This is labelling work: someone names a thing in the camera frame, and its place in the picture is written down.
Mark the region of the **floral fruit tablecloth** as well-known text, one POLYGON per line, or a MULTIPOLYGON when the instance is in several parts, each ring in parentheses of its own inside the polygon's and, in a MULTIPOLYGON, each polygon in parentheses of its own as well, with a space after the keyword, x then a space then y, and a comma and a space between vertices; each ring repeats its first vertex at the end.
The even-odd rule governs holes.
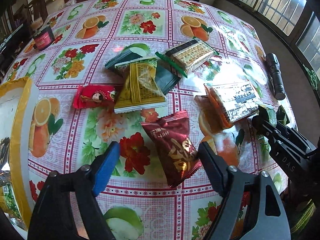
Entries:
POLYGON ((32 79, 39 94, 27 149, 27 194, 36 202, 49 172, 70 173, 90 164, 113 141, 120 157, 97 201, 103 213, 120 211, 141 222, 132 239, 202 239, 221 198, 200 167, 178 145, 166 158, 144 123, 179 111, 189 116, 194 146, 211 140, 227 161, 247 173, 266 169, 278 191, 287 176, 269 156, 249 119, 216 131, 206 88, 219 81, 250 81, 263 103, 283 106, 267 85, 264 51, 248 23, 188 0, 90 0, 48 16, 54 42, 45 50, 30 41, 14 59, 5 81, 32 79))

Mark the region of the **dark red gold snack bag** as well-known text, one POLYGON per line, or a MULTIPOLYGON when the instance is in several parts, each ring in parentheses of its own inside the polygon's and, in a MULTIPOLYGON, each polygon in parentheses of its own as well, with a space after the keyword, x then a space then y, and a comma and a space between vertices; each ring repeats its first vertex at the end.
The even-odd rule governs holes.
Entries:
POLYGON ((177 187, 201 167, 197 150, 189 138, 186 110, 155 122, 142 122, 141 126, 156 146, 168 187, 177 187))

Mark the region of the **black flashlight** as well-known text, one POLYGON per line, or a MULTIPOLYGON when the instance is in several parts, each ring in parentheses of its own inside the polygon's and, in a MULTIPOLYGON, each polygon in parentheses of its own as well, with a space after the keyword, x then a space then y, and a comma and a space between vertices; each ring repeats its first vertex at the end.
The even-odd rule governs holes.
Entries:
POLYGON ((278 61, 278 58, 274 53, 268 53, 265 58, 266 65, 270 72, 270 76, 273 82, 274 97, 277 100, 284 100, 286 98, 286 93, 281 76, 280 63, 278 61))

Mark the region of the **green wrinkled snack bag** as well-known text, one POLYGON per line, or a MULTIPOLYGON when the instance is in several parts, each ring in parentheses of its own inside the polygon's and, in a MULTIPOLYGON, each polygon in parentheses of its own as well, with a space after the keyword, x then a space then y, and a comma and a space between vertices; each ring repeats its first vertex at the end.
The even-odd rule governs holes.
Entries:
POLYGON ((273 127, 276 127, 277 121, 284 126, 290 123, 289 117, 282 105, 278 107, 277 111, 269 105, 259 105, 258 110, 259 118, 269 122, 273 127))

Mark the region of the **yellow cardboard tray box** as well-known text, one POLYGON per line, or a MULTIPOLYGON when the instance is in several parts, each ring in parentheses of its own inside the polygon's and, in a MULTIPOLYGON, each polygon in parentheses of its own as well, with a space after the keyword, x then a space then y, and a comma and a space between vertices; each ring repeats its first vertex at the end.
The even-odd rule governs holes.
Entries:
POLYGON ((29 186, 28 151, 38 94, 39 90, 28 77, 1 85, 1 139, 10 139, 4 167, 10 172, 10 184, 23 229, 29 228, 34 208, 29 186))

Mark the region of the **dark green packet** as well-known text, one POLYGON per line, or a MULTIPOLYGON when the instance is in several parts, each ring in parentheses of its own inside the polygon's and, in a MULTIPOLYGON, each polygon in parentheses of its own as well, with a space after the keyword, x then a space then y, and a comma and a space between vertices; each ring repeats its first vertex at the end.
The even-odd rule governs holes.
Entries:
POLYGON ((137 77, 146 75, 147 81, 155 81, 164 95, 167 95, 181 79, 176 74, 158 65, 157 57, 146 57, 146 52, 137 47, 126 48, 107 61, 105 68, 120 75, 123 79, 134 75, 133 71, 136 70, 137 77))

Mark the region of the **window with metal grille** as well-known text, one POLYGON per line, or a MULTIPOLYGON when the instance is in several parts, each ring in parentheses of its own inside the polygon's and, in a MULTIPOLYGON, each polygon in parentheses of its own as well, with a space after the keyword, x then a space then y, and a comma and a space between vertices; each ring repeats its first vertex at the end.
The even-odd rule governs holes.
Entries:
POLYGON ((319 75, 319 19, 306 0, 231 0, 273 29, 319 75))

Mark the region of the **orange cracker pack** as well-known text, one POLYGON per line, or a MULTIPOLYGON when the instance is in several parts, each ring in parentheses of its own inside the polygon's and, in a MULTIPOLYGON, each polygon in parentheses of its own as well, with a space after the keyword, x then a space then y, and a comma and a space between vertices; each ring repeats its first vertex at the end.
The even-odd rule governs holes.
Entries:
POLYGON ((255 113, 262 103, 259 94, 247 80, 220 85, 205 84, 204 88, 224 129, 255 113))

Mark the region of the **gold triangular snack bag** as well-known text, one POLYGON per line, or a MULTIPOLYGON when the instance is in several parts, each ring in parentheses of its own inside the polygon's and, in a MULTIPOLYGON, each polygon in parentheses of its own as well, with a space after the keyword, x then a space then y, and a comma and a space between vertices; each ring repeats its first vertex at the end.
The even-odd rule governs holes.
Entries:
POLYGON ((146 75, 137 77, 134 75, 124 79, 121 92, 117 95, 114 112, 127 113, 143 109, 165 107, 167 100, 155 81, 147 81, 146 75))

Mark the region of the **small red snack packet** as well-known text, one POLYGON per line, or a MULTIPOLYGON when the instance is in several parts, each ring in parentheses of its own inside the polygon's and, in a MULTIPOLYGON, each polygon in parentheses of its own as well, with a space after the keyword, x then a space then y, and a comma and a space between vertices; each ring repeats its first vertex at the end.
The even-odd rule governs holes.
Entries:
POLYGON ((73 107, 86 109, 113 106, 117 90, 111 85, 87 85, 77 88, 73 107))

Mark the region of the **black glossy side table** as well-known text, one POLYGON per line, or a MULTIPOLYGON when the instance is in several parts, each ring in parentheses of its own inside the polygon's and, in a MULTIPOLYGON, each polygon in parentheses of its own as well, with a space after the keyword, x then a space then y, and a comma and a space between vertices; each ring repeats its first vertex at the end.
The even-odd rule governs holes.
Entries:
POLYGON ((23 23, 1 43, 1 54, 13 53, 20 43, 27 41, 28 38, 29 31, 27 25, 23 23))

